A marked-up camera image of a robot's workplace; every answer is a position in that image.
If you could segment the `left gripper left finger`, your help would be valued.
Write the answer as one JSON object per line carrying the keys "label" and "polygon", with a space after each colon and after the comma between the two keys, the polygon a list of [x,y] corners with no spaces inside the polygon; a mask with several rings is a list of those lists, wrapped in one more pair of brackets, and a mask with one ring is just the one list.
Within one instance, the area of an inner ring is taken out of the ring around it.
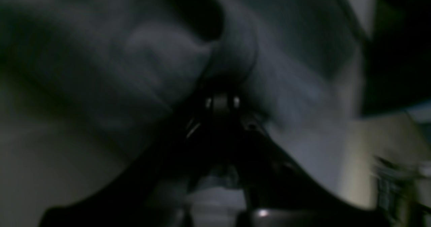
{"label": "left gripper left finger", "polygon": [[214,96],[185,103],[123,173],[89,198],[47,210],[40,227],[191,227],[185,198],[210,164]]}

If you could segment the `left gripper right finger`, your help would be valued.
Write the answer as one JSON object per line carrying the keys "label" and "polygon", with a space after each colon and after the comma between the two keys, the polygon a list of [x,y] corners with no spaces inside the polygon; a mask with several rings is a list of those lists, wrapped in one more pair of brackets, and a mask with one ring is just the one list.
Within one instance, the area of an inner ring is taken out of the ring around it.
{"label": "left gripper right finger", "polygon": [[257,121],[237,96],[219,96],[219,116],[246,208],[237,227],[388,227],[378,210],[354,207],[313,180]]}

